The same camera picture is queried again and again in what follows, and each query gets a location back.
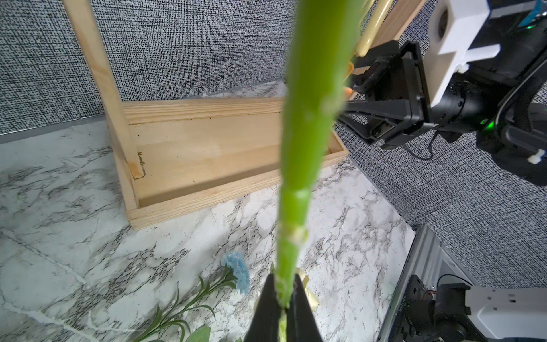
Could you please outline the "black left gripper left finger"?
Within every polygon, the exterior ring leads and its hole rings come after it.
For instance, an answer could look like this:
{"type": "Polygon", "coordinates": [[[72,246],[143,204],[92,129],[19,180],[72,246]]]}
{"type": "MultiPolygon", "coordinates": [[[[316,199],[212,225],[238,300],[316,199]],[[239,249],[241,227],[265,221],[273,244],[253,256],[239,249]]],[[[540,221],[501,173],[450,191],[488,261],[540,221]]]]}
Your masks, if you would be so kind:
{"type": "Polygon", "coordinates": [[[244,342],[277,342],[280,318],[281,307],[277,302],[274,275],[270,274],[266,278],[244,342]]]}

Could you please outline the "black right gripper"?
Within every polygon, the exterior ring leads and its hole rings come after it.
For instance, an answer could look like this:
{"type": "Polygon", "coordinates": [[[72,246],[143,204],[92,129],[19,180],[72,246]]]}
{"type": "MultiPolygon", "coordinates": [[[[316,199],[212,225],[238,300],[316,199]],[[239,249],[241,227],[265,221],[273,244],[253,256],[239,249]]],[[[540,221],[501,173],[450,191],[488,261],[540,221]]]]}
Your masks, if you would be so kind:
{"type": "Polygon", "coordinates": [[[466,133],[466,80],[454,74],[438,105],[430,106],[423,59],[418,44],[390,41],[363,57],[366,101],[349,101],[337,122],[366,145],[406,145],[428,131],[452,143],[466,133]]]}

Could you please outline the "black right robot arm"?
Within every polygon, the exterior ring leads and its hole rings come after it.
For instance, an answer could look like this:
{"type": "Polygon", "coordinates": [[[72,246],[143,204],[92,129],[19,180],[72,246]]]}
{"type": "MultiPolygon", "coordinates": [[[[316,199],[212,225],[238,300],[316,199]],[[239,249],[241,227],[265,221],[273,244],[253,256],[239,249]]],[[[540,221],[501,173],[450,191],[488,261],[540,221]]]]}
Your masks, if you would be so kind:
{"type": "MultiPolygon", "coordinates": [[[[546,79],[546,14],[540,1],[442,1],[430,52],[388,42],[360,57],[352,78],[364,101],[338,122],[360,142],[406,148],[432,132],[454,142],[475,133],[502,169],[546,184],[546,110],[531,94],[546,79]]],[[[380,341],[546,338],[546,288],[475,285],[433,231],[416,237],[380,330],[380,341]]]]}

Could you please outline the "yellow clip hanger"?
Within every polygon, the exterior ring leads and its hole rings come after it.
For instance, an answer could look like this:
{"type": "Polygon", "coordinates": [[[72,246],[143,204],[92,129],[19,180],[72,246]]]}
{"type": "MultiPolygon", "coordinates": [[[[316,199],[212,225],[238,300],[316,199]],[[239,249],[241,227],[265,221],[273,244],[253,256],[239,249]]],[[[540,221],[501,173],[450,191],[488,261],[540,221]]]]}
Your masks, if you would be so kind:
{"type": "Polygon", "coordinates": [[[365,18],[370,9],[375,6],[372,16],[367,22],[364,32],[361,34],[356,47],[354,54],[357,57],[365,57],[369,49],[372,46],[372,43],[380,30],[380,27],[385,20],[387,13],[390,7],[393,5],[393,0],[367,0],[364,1],[364,4],[361,9],[361,18],[359,23],[361,23],[365,18]]]}

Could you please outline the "cream white rose stem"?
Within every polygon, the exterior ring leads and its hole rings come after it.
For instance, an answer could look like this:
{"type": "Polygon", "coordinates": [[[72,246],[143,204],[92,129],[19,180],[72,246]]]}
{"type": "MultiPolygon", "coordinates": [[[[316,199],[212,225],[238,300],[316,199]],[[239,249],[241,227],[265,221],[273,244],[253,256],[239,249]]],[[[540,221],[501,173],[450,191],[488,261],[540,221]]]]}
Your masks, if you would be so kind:
{"type": "Polygon", "coordinates": [[[281,188],[274,286],[286,322],[312,189],[335,117],[348,98],[346,78],[360,26],[361,1],[299,1],[286,73],[280,149],[281,188]]]}

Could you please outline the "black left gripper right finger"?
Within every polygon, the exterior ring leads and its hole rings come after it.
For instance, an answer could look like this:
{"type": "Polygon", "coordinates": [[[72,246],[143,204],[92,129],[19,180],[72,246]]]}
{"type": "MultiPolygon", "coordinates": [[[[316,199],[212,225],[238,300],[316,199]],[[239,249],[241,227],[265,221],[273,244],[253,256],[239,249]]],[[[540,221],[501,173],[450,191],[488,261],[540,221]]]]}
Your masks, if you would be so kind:
{"type": "Polygon", "coordinates": [[[323,341],[302,284],[294,285],[290,307],[286,310],[286,340],[288,342],[323,341]]]}

